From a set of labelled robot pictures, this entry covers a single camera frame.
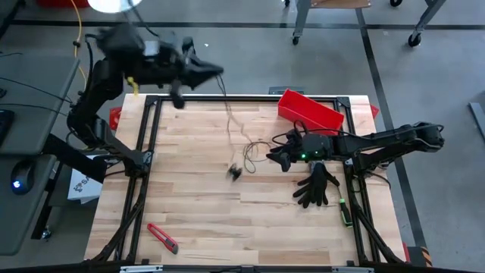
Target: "red box cutter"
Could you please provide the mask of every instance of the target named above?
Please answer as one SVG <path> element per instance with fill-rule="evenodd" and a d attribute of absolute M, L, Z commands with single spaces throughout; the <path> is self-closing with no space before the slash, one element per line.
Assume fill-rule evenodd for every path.
<path fill-rule="evenodd" d="M 155 237 L 157 237 L 173 254 L 177 254 L 177 252 L 179 252 L 179 245 L 177 242 L 170 238 L 168 234 L 163 232 L 162 229 L 152 223 L 147 224 L 146 228 L 148 228 L 148 230 L 152 232 L 152 234 L 155 235 Z"/>

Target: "black floor stripe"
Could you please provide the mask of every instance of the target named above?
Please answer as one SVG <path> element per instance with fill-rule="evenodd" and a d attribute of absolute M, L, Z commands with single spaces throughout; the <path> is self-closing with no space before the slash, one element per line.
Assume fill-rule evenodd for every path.
<path fill-rule="evenodd" d="M 113 27 L 123 22 L 114 21 L 84 21 L 84 27 Z M 77 27 L 74 20 L 13 20 L 17 26 L 44 27 Z M 289 23 L 212 23 L 212 22 L 147 22 L 149 27 L 198 27 L 198 28 L 295 28 Z M 318 24 L 307 23 L 308 29 L 358 30 L 363 26 L 368 30 L 413 30 L 415 25 L 409 24 Z M 485 25 L 428 25 L 426 30 L 485 30 Z"/>
<path fill-rule="evenodd" d="M 357 14 L 357 19 L 359 24 L 365 25 L 364 15 L 361 9 L 355 10 Z M 386 130 L 394 129 L 393 119 L 391 118 L 391 113 L 386 100 L 386 94 L 384 93 L 384 88 L 382 86 L 382 81 L 380 80 L 379 70 L 377 69 L 377 63 L 374 57 L 374 52 L 372 51 L 371 40 L 369 38 L 368 30 L 364 27 L 361 28 L 362 42 L 364 43 L 365 54 L 367 55 L 367 60 L 369 63 L 369 68 L 371 70 L 372 81 L 374 82 L 374 87 L 376 89 L 377 101 L 379 102 L 380 112 L 384 120 L 384 126 Z M 404 203 L 406 210 L 408 212 L 409 222 L 411 224 L 411 232 L 413 238 L 415 239 L 416 246 L 426 246 L 426 241 L 424 239 L 423 229 L 421 227 L 421 222 L 419 220 L 418 210 L 416 209 L 415 199 L 411 191 L 411 185 L 409 184 L 408 175 L 404 166 L 404 161 L 402 158 L 398 158 L 394 161 L 396 166 L 397 177 L 399 179 L 399 184 L 401 185 L 402 195 L 404 197 Z"/>

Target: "metal cart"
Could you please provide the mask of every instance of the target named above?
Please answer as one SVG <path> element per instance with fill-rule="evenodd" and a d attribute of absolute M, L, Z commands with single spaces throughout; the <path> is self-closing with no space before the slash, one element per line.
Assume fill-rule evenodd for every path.
<path fill-rule="evenodd" d="M 423 15 L 415 26 L 415 30 L 408 38 L 408 44 L 411 47 L 418 46 L 421 43 L 421 33 L 427 24 L 433 19 L 434 15 L 443 6 L 446 0 L 425 0 L 427 4 L 427 9 L 424 11 Z M 290 0 L 285 0 L 285 6 L 289 6 Z M 390 0 L 390 4 L 393 7 L 398 7 L 402 4 L 402 0 Z M 293 31 L 293 45 L 298 45 L 300 37 L 303 35 L 303 28 L 305 27 L 306 17 L 308 16 L 308 11 L 311 8 L 311 0 L 297 0 L 296 2 L 296 23 L 295 30 Z"/>

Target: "computer mouse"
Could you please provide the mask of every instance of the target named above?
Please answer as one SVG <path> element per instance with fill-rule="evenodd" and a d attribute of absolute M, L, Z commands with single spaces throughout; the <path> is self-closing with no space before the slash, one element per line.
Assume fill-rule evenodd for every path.
<path fill-rule="evenodd" d="M 34 161 L 27 159 L 18 162 L 12 169 L 11 186 L 15 194 L 24 195 L 32 189 L 35 165 Z"/>

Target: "red box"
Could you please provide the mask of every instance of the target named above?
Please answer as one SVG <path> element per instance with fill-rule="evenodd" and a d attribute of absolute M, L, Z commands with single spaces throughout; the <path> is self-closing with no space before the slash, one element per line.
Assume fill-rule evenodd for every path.
<path fill-rule="evenodd" d="M 70 0 L 37 0 L 37 4 L 45 8 L 74 8 Z M 88 0 L 74 0 L 77 8 L 88 8 Z"/>
<path fill-rule="evenodd" d="M 303 121 L 309 130 L 340 130 L 343 115 L 298 92 L 287 89 L 278 102 L 278 115 L 289 121 Z M 333 131 L 315 131 L 315 133 L 337 135 Z"/>

